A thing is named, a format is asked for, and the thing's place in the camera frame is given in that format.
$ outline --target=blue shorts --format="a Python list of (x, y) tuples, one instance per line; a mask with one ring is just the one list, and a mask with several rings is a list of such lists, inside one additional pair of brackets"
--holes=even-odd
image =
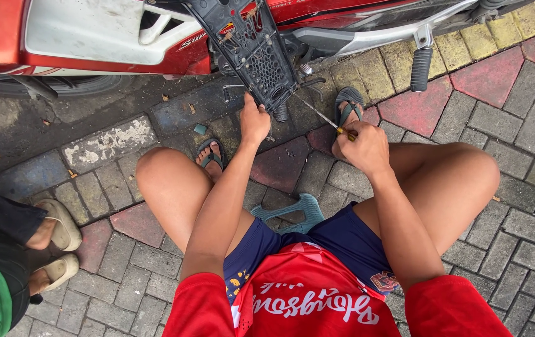
[(312, 242), (328, 250), (366, 286), (388, 295), (398, 286), (383, 251), (382, 240), (353, 211), (351, 202), (333, 217), (303, 233), (274, 233), (256, 218), (241, 242), (224, 260), (224, 280), (230, 304), (265, 256), (297, 242)]

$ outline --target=motorcycle wheel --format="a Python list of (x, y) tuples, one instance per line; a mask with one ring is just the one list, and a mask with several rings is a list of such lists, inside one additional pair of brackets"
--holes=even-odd
[[(39, 76), (59, 97), (84, 97), (126, 88), (132, 75)], [(10, 77), (0, 76), (0, 97), (30, 98), (26, 87)]]

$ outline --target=hand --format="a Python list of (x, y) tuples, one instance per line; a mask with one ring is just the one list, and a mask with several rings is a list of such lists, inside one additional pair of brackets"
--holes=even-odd
[(388, 153), (388, 138), (381, 128), (367, 122), (355, 120), (345, 126), (355, 136), (355, 141), (348, 140), (348, 135), (338, 135), (340, 151), (346, 159), (361, 170), (369, 179), (375, 173), (391, 170)]
[(259, 147), (268, 136), (271, 127), (272, 121), (265, 106), (261, 104), (257, 107), (253, 96), (246, 92), (245, 106), (241, 110), (241, 143)]

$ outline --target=brick pavement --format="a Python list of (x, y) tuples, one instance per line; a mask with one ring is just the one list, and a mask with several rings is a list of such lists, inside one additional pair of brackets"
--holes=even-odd
[[(315, 76), (328, 79), (321, 87), (328, 101), (318, 101), (314, 93), (308, 97), (331, 115), (336, 91), (353, 85), (371, 105), (365, 117), (379, 123), (391, 142), (462, 141), (496, 158), (500, 201), (491, 200), (442, 259), (448, 273), (474, 284), (511, 333), (528, 337), (535, 336), (534, 36), (532, 3), (501, 20), (436, 37), (426, 92), (405, 91), (411, 58), (401, 56), (413, 49), (399, 42), (319, 71)], [(465, 66), (474, 60), (480, 61)], [(371, 197), (365, 176), (331, 156), (331, 127), (298, 103), (288, 102), (291, 120), (273, 124), (276, 142), (262, 144), (244, 207), (280, 208), (306, 192), (317, 197), (328, 217), (350, 201)], [(83, 232), (77, 276), (29, 307), (10, 337), (161, 335), (182, 252), (164, 237), (142, 200), (134, 177), (137, 159), (159, 145), (192, 157), (210, 136), (222, 139), (232, 155), (240, 130), (237, 117), (226, 115), (206, 121), (205, 136), (171, 134), (167, 130), (180, 132), (186, 123), (163, 116), (165, 109), (153, 111), (151, 118), (142, 114), (0, 174), (0, 193), (26, 202), (55, 197)], [(195, 116), (199, 122), (206, 118), (201, 115)], [(78, 176), (70, 179), (67, 167)], [(268, 225), (276, 229), (301, 219), (291, 213)], [(59, 254), (53, 247), (29, 252), (33, 267)], [(387, 299), (399, 331), (409, 336), (403, 301), (401, 290)]]

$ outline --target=red shirt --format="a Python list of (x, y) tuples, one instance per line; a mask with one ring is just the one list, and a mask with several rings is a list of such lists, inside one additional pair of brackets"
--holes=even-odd
[[(445, 275), (412, 286), (405, 314), (412, 337), (511, 337), (496, 314), (461, 277)], [(303, 242), (267, 256), (232, 307), (224, 280), (199, 273), (176, 289), (162, 337), (394, 336), (381, 295), (365, 287), (334, 255)]]

